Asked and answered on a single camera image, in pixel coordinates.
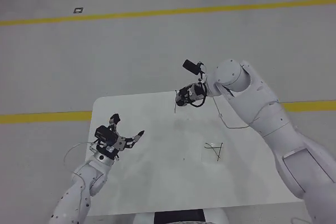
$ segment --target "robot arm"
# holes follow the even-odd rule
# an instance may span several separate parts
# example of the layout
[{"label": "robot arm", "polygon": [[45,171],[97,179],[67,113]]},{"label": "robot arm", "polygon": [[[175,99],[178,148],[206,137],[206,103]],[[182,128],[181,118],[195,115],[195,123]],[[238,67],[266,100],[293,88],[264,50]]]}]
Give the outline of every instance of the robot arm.
[{"label": "robot arm", "polygon": [[94,155],[74,171],[72,186],[58,202],[50,224],[83,224],[91,207],[91,197],[107,182],[108,173],[114,161],[119,158],[118,152],[132,148],[144,134],[141,131],[133,138],[120,136],[116,131],[119,121],[119,115],[114,114],[108,127],[102,125],[96,129],[97,140],[90,146]]},{"label": "robot arm", "polygon": [[[229,59],[199,83],[206,84],[206,96],[223,95],[238,116],[261,135],[274,154],[280,177],[296,197],[305,200],[314,223],[336,223],[335,159],[293,128],[277,96],[254,68],[248,62]],[[195,84],[188,87],[192,94],[179,91],[178,106],[204,98],[203,88],[196,90]]]}]

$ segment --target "white tabletop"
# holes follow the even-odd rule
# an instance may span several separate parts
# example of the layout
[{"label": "white tabletop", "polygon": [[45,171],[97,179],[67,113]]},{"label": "white tabletop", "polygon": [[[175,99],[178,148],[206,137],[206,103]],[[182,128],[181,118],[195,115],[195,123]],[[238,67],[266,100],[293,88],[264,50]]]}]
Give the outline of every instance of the white tabletop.
[{"label": "white tabletop", "polygon": [[[92,198],[89,216],[298,201],[278,176],[273,155],[251,128],[229,130],[212,99],[201,108],[176,108],[175,92],[102,97],[95,101],[88,141],[118,113],[121,136],[145,130],[120,152],[108,182]],[[245,123],[222,97],[226,123]],[[221,159],[205,143],[220,145]],[[87,149],[86,158],[92,154]]]}]

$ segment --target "cable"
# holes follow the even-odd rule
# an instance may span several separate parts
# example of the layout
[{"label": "cable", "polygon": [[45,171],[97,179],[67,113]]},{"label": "cable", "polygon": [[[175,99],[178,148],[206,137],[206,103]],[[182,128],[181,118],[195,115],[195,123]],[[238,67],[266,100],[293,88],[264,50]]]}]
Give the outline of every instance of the cable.
[{"label": "cable", "polygon": [[[204,68],[206,68],[206,71],[205,72],[203,72],[202,70],[201,70],[201,66],[204,66]],[[199,74],[200,74],[200,79],[199,79],[199,81],[201,81],[202,79],[203,79],[203,74],[206,74],[207,73],[207,67],[202,63],[202,62],[198,62],[197,63],[197,67],[199,68],[199,70],[200,70],[200,72],[199,72]]]},{"label": "cable", "polygon": [[301,221],[301,222],[305,222],[305,223],[307,223],[307,224],[312,224],[311,222],[309,222],[309,221],[307,221],[307,220],[303,220],[303,219],[301,219],[301,218],[297,218],[297,217],[293,217],[293,218],[291,218],[291,219],[290,219],[290,223],[291,223],[291,224],[295,224],[294,220],[299,220],[299,221]]},{"label": "cable", "polygon": [[270,101],[270,102],[267,102],[266,104],[264,104],[264,106],[262,106],[262,108],[260,108],[260,110],[257,112],[257,114],[255,115],[255,117],[253,118],[253,120],[247,125],[247,126],[244,126],[244,127],[229,127],[225,121],[223,120],[223,115],[220,113],[220,110],[219,110],[219,107],[217,105],[217,102],[215,101],[215,98],[213,97],[213,100],[214,100],[214,103],[215,103],[215,107],[217,108],[218,110],[218,117],[222,120],[224,126],[228,129],[244,129],[244,128],[248,128],[250,127],[255,121],[256,121],[256,118],[258,117],[258,115],[260,114],[260,112],[266,107],[266,106],[269,106],[269,105],[273,105],[274,103],[280,103],[279,101]]},{"label": "cable", "polygon": [[175,109],[177,108],[177,102],[175,102],[175,106],[174,106],[174,113],[175,113]]},{"label": "cable", "polygon": [[227,87],[225,87],[225,86],[222,86],[223,88],[225,88],[226,89],[226,91],[228,91],[228,93],[230,93],[230,95],[232,96],[232,97],[234,97],[234,95],[233,95],[233,93],[231,92],[231,90],[229,90]]},{"label": "cable", "polygon": [[[223,143],[220,145],[220,147],[213,147],[213,146],[210,145],[209,143],[206,143],[206,144],[209,145],[209,147],[205,147],[205,146],[204,146],[204,148],[211,148],[211,149],[215,152],[215,155],[217,155],[217,157],[218,157],[218,160],[217,160],[217,161],[219,161],[219,158],[220,158],[220,150],[222,149],[222,145],[223,145]],[[219,155],[218,155],[217,151],[215,151],[215,148],[219,148]]]},{"label": "cable", "polygon": [[86,144],[86,143],[90,143],[90,144],[98,144],[98,143],[94,143],[94,142],[81,142],[81,143],[79,143],[79,144],[74,145],[72,148],[70,148],[70,149],[66,152],[66,154],[64,155],[64,157],[63,157],[63,166],[65,167],[65,169],[66,169],[67,171],[69,171],[70,173],[75,174],[76,176],[78,176],[79,178],[81,178],[81,180],[83,181],[83,188],[81,188],[81,192],[80,192],[80,204],[78,205],[78,216],[79,216],[79,217],[80,217],[80,213],[81,213],[82,192],[83,192],[84,189],[86,188],[86,182],[85,182],[85,180],[84,180],[79,174],[77,174],[76,172],[74,172],[74,171],[70,170],[69,168],[67,168],[67,166],[66,166],[66,157],[67,157],[67,155],[69,154],[69,152],[71,152],[71,150],[73,150],[74,148],[76,148],[77,146],[79,146],[79,145],[81,145],[81,144]]},{"label": "cable", "polygon": [[203,95],[202,103],[199,104],[199,105],[194,105],[192,102],[189,102],[189,104],[192,105],[195,108],[199,108],[199,107],[203,106],[203,104],[206,102],[206,98],[207,98],[207,94],[208,94],[208,88],[207,88],[206,84],[200,82],[200,85],[202,86],[202,88],[204,87],[204,95]]}]

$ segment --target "white cable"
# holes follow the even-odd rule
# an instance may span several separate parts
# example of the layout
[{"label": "white cable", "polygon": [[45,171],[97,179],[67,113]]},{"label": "white cable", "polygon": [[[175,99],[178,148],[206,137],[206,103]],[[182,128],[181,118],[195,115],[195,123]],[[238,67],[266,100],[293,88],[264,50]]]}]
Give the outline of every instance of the white cable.
[{"label": "white cable", "polygon": [[64,155],[64,157],[63,157],[63,166],[64,166],[64,168],[65,168],[67,171],[69,171],[70,173],[75,174],[76,176],[78,176],[79,178],[81,178],[82,181],[83,181],[83,188],[81,188],[81,192],[80,192],[80,204],[79,204],[79,206],[78,206],[78,216],[79,216],[79,217],[80,217],[80,213],[81,213],[82,192],[83,192],[84,189],[86,188],[86,182],[85,182],[85,180],[84,180],[79,174],[77,174],[76,172],[74,172],[74,171],[70,170],[69,168],[67,168],[67,166],[66,166],[66,156],[69,154],[69,152],[71,152],[71,150],[73,150],[73,149],[76,148],[77,146],[79,146],[79,145],[81,145],[81,144],[88,144],[88,143],[90,143],[90,144],[97,144],[97,143],[93,143],[93,142],[81,142],[81,143],[79,143],[79,144],[74,145],[72,148],[70,148],[70,149],[66,152],[66,154]]},{"label": "white cable", "polygon": [[264,104],[264,106],[262,106],[262,108],[260,108],[260,110],[257,112],[257,114],[255,115],[255,117],[253,118],[253,120],[247,125],[247,126],[244,126],[244,127],[229,127],[225,121],[223,120],[223,115],[220,113],[220,110],[219,110],[219,107],[217,105],[217,102],[215,101],[214,97],[213,97],[213,100],[214,100],[214,104],[215,104],[215,107],[217,108],[218,110],[218,117],[222,120],[224,126],[228,129],[244,129],[244,128],[248,128],[250,127],[255,121],[256,121],[256,118],[258,117],[258,115],[260,114],[260,112],[266,107],[266,106],[269,106],[269,105],[273,105],[274,103],[280,103],[279,101],[270,101],[270,102],[267,102],[266,104]]}]

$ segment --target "gray floor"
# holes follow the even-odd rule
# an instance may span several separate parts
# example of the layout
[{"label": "gray floor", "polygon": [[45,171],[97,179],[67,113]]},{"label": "gray floor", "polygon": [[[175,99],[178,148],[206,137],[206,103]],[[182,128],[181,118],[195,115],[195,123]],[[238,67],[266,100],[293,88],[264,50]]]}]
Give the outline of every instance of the gray floor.
[{"label": "gray floor", "polygon": [[[1,0],[0,20],[71,16],[82,6],[93,14],[267,2],[278,1]],[[91,110],[101,96],[172,91],[195,81],[181,68],[187,58],[209,71],[226,58],[246,59],[283,101],[336,100],[336,6],[0,27],[0,114]],[[336,158],[336,111],[290,116]],[[0,124],[0,224],[49,219],[69,187],[63,156],[88,129],[89,122]],[[84,158],[78,148],[68,166]],[[231,224],[308,218],[303,203],[225,210]]]}]

